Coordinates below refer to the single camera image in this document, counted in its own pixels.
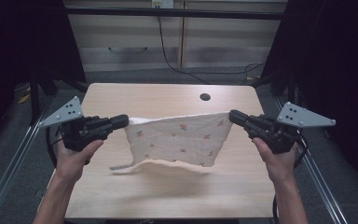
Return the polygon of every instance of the cable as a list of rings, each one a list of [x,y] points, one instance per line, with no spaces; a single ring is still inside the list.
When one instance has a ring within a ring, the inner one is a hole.
[[[259,87],[261,85],[264,85],[264,84],[270,82],[274,77],[278,76],[284,70],[285,70],[284,68],[281,68],[278,71],[275,71],[275,72],[269,74],[268,76],[261,77],[256,82],[252,83],[251,86],[253,88],[257,88],[257,87]]]
[[[295,169],[301,163],[302,159],[304,158],[305,154],[308,152],[308,142],[307,139],[300,133],[300,139],[298,141],[300,147],[302,148],[302,152],[298,156],[297,160],[295,161]]]
[[[46,144],[48,145],[48,155],[50,156],[51,162],[54,165],[54,168],[57,168],[57,157],[54,153],[54,145],[56,145],[58,142],[62,141],[62,138],[51,143],[50,142],[50,127],[46,128]]]
[[[161,39],[161,46],[162,46],[162,53],[164,55],[164,60],[165,60],[165,63],[175,72],[177,73],[181,73],[181,74],[185,74],[185,75],[190,75],[196,79],[198,79],[199,81],[205,83],[205,84],[208,84],[208,85],[211,85],[211,83],[195,76],[195,75],[200,75],[200,74],[212,74],[212,75],[239,75],[239,74],[247,74],[248,72],[256,69],[258,66],[261,66],[263,65],[264,63],[251,63],[251,64],[248,64],[245,66],[245,70],[244,71],[240,71],[240,72],[232,72],[232,73],[228,73],[228,72],[185,72],[185,71],[181,71],[181,70],[178,70],[178,69],[175,69],[173,68],[170,63],[168,62],[168,59],[167,59],[167,54],[165,52],[165,46],[164,46],[164,39],[162,37],[162,25],[161,25],[161,17],[158,17],[158,29],[159,29],[159,37]],[[249,70],[247,70],[248,67],[250,66],[254,66],[254,68],[251,68]]]

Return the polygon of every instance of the floral patterned fabric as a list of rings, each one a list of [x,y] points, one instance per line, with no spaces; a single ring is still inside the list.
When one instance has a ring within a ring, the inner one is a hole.
[[[132,167],[149,159],[213,166],[231,126],[228,112],[165,119],[130,118],[125,131],[133,162],[110,169]]]

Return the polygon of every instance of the gray triangular bracket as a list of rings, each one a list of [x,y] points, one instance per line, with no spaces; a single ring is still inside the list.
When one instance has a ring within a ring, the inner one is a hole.
[[[73,119],[80,119],[82,117],[83,111],[81,110],[80,100],[75,96],[48,118],[39,122],[39,128],[48,127],[53,124],[63,123]]]
[[[334,126],[336,121],[318,115],[306,108],[287,102],[284,104],[277,121],[297,128]]]

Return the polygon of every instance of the wooden table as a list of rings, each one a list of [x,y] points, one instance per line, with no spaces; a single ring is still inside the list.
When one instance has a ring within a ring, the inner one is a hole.
[[[208,93],[211,100],[202,101]],[[83,101],[85,116],[137,118],[213,113],[238,109],[262,114],[251,87],[92,84]],[[274,195],[265,163],[238,125],[233,125],[213,167],[146,160],[132,168],[124,130],[111,133],[85,167],[66,217],[215,218],[271,217]]]

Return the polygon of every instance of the metal frame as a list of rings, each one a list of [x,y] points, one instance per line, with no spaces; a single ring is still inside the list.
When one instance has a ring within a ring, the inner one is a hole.
[[[249,11],[216,11],[195,9],[143,8],[143,7],[19,7],[37,13],[55,12],[73,15],[106,15],[106,16],[154,16],[154,17],[191,17],[191,18],[220,18],[246,20],[294,19],[306,17],[304,15],[287,15],[277,12],[249,12]]]
[[[282,110],[284,106],[284,102],[282,100],[277,100],[277,107],[279,110]],[[322,176],[319,167],[316,165],[315,160],[312,158],[310,151],[308,150],[303,158],[303,162],[307,166],[308,171],[310,172],[310,176],[312,177],[313,183],[315,184],[316,188],[321,195],[324,205],[327,208],[331,218],[333,219],[334,223],[336,224],[348,224],[347,219],[345,218],[339,203],[336,200],[336,197],[327,186],[327,183],[324,181],[324,177]]]
[[[13,159],[11,160],[4,175],[0,179],[0,207],[1,207],[2,202],[4,201],[6,195],[11,187],[11,184],[13,183],[14,178],[16,177],[17,173],[19,172],[19,170],[21,168],[22,162],[24,161],[25,156],[27,155],[28,150],[31,147],[31,144],[34,141],[34,138],[36,137],[36,135],[39,131],[38,123],[40,120],[42,120],[42,118],[48,111],[48,108],[50,107],[53,99],[54,98],[52,96],[50,96],[48,98],[48,102],[47,102],[46,106],[44,107],[41,115],[39,116],[37,122],[35,122],[34,125],[30,126],[30,128],[28,129],[26,135],[22,139],[22,142],[21,142],[19,148],[17,149],[16,154],[14,155]]]

